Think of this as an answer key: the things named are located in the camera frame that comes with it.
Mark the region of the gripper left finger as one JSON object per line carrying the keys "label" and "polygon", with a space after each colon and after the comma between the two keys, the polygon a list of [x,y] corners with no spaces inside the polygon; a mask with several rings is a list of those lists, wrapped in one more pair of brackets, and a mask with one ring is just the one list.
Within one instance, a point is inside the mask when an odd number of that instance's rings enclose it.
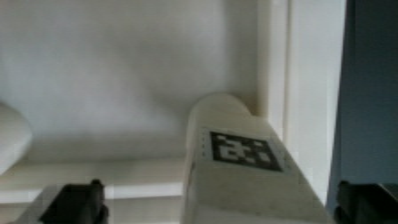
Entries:
{"label": "gripper left finger", "polygon": [[67,184],[39,217],[42,224],[108,224],[105,185],[97,179],[89,184]]}

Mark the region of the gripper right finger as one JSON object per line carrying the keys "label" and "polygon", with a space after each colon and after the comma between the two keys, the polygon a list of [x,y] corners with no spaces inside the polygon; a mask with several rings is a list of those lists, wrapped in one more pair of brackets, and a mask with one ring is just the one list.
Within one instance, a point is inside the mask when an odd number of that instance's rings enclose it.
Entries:
{"label": "gripper right finger", "polygon": [[398,184],[339,183],[336,224],[398,224]]}

